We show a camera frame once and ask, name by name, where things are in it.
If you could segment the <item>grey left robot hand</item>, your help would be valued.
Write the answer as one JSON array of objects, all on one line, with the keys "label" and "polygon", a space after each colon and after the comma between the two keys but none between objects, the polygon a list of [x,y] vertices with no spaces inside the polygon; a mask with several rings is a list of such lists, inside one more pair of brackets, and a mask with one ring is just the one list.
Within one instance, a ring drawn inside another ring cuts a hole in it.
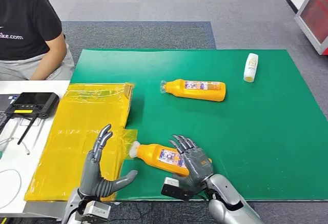
[{"label": "grey left robot hand", "polygon": [[79,192],[81,195],[97,198],[109,197],[132,183],[137,175],[137,170],[131,170],[116,180],[107,180],[101,176],[100,163],[103,148],[113,135],[111,127],[108,124],[100,130],[93,147],[87,154],[79,186]]}]

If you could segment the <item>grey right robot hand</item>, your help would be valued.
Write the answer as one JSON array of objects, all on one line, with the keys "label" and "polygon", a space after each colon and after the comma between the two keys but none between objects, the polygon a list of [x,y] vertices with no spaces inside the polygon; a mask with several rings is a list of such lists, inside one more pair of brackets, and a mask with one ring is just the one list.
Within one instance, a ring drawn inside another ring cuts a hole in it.
[{"label": "grey right robot hand", "polygon": [[205,188],[204,181],[213,175],[213,167],[204,152],[194,141],[182,135],[173,135],[170,140],[183,159],[189,171],[188,176],[172,174],[171,177],[179,182],[179,185],[187,191],[200,193]]}]

